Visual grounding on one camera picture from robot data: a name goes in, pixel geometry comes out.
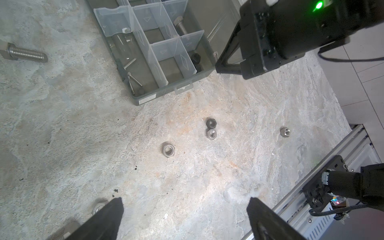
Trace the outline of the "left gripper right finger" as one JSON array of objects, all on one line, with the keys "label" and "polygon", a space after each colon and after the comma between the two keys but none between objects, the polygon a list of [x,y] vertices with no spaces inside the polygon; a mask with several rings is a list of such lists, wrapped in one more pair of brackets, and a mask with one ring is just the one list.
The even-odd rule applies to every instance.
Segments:
[{"label": "left gripper right finger", "polygon": [[247,213],[255,240],[305,240],[258,198],[251,198]]}]

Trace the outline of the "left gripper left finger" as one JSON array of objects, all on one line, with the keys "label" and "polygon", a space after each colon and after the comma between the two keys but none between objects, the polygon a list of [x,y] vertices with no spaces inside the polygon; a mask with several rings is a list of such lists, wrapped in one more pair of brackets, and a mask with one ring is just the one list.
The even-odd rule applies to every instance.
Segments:
[{"label": "left gripper left finger", "polygon": [[67,240],[116,240],[123,213],[122,198],[114,198],[69,235]]}]

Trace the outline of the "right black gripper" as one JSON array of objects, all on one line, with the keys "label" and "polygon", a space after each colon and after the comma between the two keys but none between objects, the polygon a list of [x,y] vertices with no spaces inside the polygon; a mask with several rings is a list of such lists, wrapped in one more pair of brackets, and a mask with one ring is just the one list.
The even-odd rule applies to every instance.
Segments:
[{"label": "right black gripper", "polygon": [[[350,1],[247,1],[241,19],[218,58],[218,74],[263,75],[305,53],[343,39],[350,27]],[[229,64],[241,49],[243,62]]]}]

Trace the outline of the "small steel nut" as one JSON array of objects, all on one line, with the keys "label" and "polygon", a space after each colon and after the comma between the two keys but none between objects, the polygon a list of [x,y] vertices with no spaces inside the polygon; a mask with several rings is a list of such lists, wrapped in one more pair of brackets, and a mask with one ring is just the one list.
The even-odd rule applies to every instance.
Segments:
[{"label": "small steel nut", "polygon": [[207,138],[210,140],[214,140],[217,137],[217,131],[215,129],[208,129],[207,130]]}]

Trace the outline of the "grey compartment organizer box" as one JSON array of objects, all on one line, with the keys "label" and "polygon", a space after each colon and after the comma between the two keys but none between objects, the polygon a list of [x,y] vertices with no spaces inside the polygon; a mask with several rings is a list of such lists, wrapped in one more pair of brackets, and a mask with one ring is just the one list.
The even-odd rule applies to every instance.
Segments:
[{"label": "grey compartment organizer box", "polygon": [[[206,78],[240,19],[240,1],[88,1],[98,29],[134,105],[180,94]],[[183,17],[188,34],[174,26]],[[201,56],[194,65],[191,55]],[[124,66],[137,60],[126,70]],[[142,84],[131,80],[131,72]]]}]

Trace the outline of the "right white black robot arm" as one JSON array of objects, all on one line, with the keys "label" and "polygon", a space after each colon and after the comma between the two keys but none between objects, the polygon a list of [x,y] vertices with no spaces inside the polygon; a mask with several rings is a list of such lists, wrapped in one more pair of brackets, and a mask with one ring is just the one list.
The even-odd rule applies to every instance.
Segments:
[{"label": "right white black robot arm", "polygon": [[383,1],[247,1],[216,71],[248,80],[314,49],[321,56],[383,21]]}]

